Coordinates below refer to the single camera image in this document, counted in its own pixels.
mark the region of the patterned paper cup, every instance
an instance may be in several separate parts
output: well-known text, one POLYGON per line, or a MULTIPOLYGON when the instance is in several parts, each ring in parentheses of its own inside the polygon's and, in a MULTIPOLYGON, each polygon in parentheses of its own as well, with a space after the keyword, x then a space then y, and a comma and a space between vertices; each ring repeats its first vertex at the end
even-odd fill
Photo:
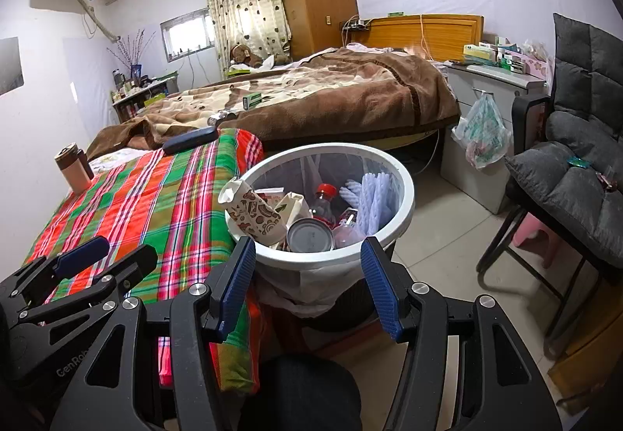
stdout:
POLYGON ((279 243, 288 232, 279 213, 243 180, 229 180, 220 191, 219 204, 225 207, 242 232, 265 246, 279 243))

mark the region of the pink box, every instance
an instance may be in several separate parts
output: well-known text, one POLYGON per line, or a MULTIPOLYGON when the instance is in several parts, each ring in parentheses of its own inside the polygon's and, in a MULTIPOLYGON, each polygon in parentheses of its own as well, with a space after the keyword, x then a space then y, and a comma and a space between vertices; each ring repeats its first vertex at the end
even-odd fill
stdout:
POLYGON ((503 49, 502 53, 505 55, 512 55, 514 57, 519 58, 522 62, 526 63, 526 74, 531 76, 538 77, 547 81, 547 62, 541 62, 536 58, 529 57, 527 55, 522 55, 521 53, 517 53, 515 51, 509 51, 507 49, 503 49))

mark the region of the red bottle cap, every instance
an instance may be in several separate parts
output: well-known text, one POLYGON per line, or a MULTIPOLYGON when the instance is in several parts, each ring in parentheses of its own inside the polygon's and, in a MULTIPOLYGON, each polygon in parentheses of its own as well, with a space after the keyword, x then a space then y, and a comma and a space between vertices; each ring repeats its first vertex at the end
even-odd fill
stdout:
POLYGON ((329 183, 320 183, 316 193, 322 192, 323 194, 328 195, 331 198, 334 198, 338 194, 338 189, 329 183))

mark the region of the window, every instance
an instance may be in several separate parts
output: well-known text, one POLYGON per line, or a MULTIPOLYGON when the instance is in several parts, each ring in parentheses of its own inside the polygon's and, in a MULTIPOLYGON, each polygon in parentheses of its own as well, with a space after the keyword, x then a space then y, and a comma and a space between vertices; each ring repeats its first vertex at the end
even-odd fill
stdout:
POLYGON ((160 24, 169 62, 214 46, 214 25, 207 9, 160 24))

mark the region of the polka dot curtain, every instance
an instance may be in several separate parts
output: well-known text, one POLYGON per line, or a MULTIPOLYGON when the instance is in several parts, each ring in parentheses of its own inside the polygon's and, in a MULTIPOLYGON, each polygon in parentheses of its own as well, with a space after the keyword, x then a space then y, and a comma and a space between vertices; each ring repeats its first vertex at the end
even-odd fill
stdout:
POLYGON ((290 54, 292 34, 282 0, 208 0, 208 9, 214 21, 223 77, 236 44, 247 44, 262 58, 290 54))

